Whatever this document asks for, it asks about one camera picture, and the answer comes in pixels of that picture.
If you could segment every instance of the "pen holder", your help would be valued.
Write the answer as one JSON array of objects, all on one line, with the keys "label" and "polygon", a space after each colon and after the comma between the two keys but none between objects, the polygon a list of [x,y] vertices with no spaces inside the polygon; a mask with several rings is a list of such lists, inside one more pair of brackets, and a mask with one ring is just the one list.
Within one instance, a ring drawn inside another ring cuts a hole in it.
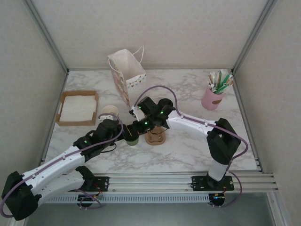
[{"label": "pen holder", "polygon": [[207,87],[205,94],[202,99],[202,106],[206,108],[207,110],[215,110],[220,102],[222,101],[222,98],[225,96],[225,94],[215,94],[211,92],[210,88]]}]

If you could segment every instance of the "marble table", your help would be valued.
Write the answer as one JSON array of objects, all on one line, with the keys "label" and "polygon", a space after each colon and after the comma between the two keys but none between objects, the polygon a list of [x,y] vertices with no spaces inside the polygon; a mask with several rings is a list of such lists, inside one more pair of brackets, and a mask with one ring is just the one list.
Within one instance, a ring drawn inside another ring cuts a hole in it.
[{"label": "marble table", "polygon": [[[223,98],[217,110],[208,111],[201,105],[207,76],[211,71],[214,70],[146,70],[146,85],[165,85],[171,88],[177,95],[180,111],[207,120],[217,121],[223,117],[230,122],[237,134],[248,141],[233,90]],[[70,72],[65,91],[70,90],[96,90],[99,95],[98,113],[107,105],[115,105],[124,124],[130,124],[134,120],[115,89],[111,71]],[[150,90],[147,95],[156,103],[161,98],[174,100],[172,94],[162,88]],[[95,126],[59,127],[56,124],[45,161],[61,154],[79,137],[95,129],[97,124],[98,121]],[[237,153],[244,148],[242,143]],[[86,166],[93,173],[191,172],[207,171],[211,160],[206,140],[169,129],[166,131],[166,141],[162,145],[150,146],[145,142],[144,136],[140,136],[136,146],[119,141],[115,151],[91,159],[86,162]],[[249,149],[245,155],[235,159],[230,169],[256,170],[252,150]]]}]

